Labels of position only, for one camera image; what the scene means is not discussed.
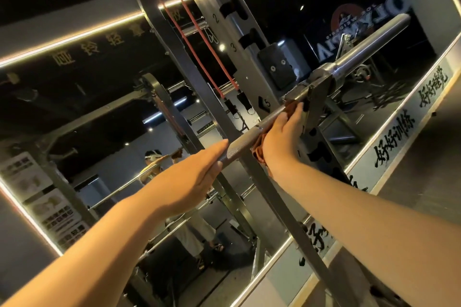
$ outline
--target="poster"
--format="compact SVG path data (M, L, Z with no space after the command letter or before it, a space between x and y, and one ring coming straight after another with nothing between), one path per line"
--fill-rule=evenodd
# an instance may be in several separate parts
M25 205L25 209L54 238L82 218L57 188Z
M77 240L79 240L83 235L88 232L89 226L86 222L80 221L65 232L61 234L58 238L58 245L63 249L67 250L70 248Z
M19 202L23 202L53 182L28 152L23 152L0 166L0 176Z

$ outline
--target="white pants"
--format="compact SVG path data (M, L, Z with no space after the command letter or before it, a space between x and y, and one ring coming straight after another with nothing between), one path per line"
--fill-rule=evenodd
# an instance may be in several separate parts
M207 242L214 239L216 235L216 229L210 226L199 213L194 213L189 221L178 228L174 235L181 242L182 246L191 254L193 257L198 256L203 251L202 243L197 237L191 232L189 227L193 227Z

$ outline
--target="ceiling light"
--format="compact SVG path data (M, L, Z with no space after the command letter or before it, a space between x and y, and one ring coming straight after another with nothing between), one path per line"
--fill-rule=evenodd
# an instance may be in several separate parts
M182 103L184 103L184 102L186 102L186 101L187 101L187 97L183 97L182 99L177 100L177 101L174 103L174 105L175 105L175 106L179 106L180 104L182 104ZM157 112L157 113L151 115L149 118L144 119L144 120L142 121L142 123L143 123L143 124L147 124L147 123L151 122L152 120L154 120L155 118L160 117L161 115L162 115L162 112Z
M174 105L175 105L175 106L179 106L180 104L182 104L182 103L184 103L184 102L186 102L186 101L187 101L187 97L184 97L184 98L182 98L181 100L176 101L176 102L174 103Z
M171 7L171 6L178 5L178 4L181 4L181 0L169 0L165 3L165 7ZM158 8L160 10L164 9L162 4L159 4Z
M138 13L135 13L135 14L132 14L132 15L128 15L128 16L125 16L122 19L118 19L116 21L112 21L112 22L109 22L109 23L107 23L105 25L101 25L101 26L98 26L98 27L95 27L95 28L92 28L92 29L89 29L89 30L85 30L82 33L78 33L78 34L75 34L75 35L70 36L68 38L61 39L61 40L59 40L57 42L53 42L53 43L50 43L50 44L47 44L47 45L43 45L43 46L40 46L38 48L28 50L28 51L23 52L21 54L13 55L13 56L8 57L8 58L0 59L0 68L4 67L6 65L10 65L10 64L12 64L14 62L17 62L19 60L25 59L26 57L30 57L30 56L33 56L33 55L36 55L36 54L41 54L41 53L43 53L45 51L49 51L49 50L51 50L53 48L57 48L58 46L67 44L69 42L73 42L75 40L78 40L80 38L84 38L84 37L89 36L91 34L100 32L102 30L106 30L108 28L112 28L112 27L115 27L117 25L121 25L122 23L131 21L133 19L138 19L138 18L140 18L142 16L144 16L143 12L138 12Z

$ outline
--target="forearm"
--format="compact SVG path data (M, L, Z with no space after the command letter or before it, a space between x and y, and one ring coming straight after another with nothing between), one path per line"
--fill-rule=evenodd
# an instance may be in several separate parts
M290 162L274 179L359 261L412 306L460 297L461 231Z
M56 301L62 307L115 306L152 228L163 219L144 196L136 193L117 203L4 306L48 307Z

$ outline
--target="sandal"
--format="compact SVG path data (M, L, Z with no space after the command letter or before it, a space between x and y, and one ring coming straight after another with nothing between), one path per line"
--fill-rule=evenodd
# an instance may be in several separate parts
M205 262L203 261L203 258L198 257L196 259L196 262L197 262L197 268L199 269L199 271L202 271L205 269Z
M221 253L224 251L225 247L224 245L222 245L221 243L218 243L216 244L215 246L213 246L211 249L213 249L214 251L216 251L217 253Z

